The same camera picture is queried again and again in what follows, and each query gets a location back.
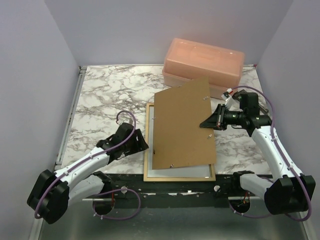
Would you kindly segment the brown frame backing board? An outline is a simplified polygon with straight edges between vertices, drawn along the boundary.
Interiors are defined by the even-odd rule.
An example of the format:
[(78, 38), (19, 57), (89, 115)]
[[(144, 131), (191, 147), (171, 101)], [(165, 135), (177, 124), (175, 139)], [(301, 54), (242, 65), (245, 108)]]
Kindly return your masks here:
[(200, 127), (211, 114), (209, 81), (205, 78), (155, 93), (152, 168), (215, 164), (214, 131)]

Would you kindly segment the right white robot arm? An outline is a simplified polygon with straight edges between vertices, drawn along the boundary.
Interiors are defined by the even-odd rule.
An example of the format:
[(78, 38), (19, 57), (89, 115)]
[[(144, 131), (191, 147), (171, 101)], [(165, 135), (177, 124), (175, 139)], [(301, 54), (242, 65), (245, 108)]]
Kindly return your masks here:
[(234, 172), (231, 177), (230, 191), (236, 196), (250, 192), (261, 198), (272, 215), (287, 215), (312, 212), (311, 199), (316, 181), (305, 175), (293, 162), (282, 145), (274, 120), (260, 113), (259, 91), (237, 94), (239, 111), (230, 109), (234, 101), (234, 90), (229, 88), (222, 94), (224, 104), (218, 104), (215, 111), (202, 123), (200, 128), (224, 131), (228, 126), (239, 126), (246, 130), (262, 152), (273, 181), (263, 179), (254, 172), (245, 170)]

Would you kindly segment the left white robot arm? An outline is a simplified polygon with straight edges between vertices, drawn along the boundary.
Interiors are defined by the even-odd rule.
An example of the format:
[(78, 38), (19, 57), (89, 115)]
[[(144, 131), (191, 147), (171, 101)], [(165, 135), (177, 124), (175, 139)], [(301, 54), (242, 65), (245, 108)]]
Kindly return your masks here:
[(68, 207), (87, 197), (107, 197), (111, 181), (99, 169), (122, 157), (149, 148), (140, 129), (122, 123), (117, 131), (101, 139), (84, 157), (56, 171), (44, 170), (38, 176), (27, 199), (36, 219), (57, 222)]

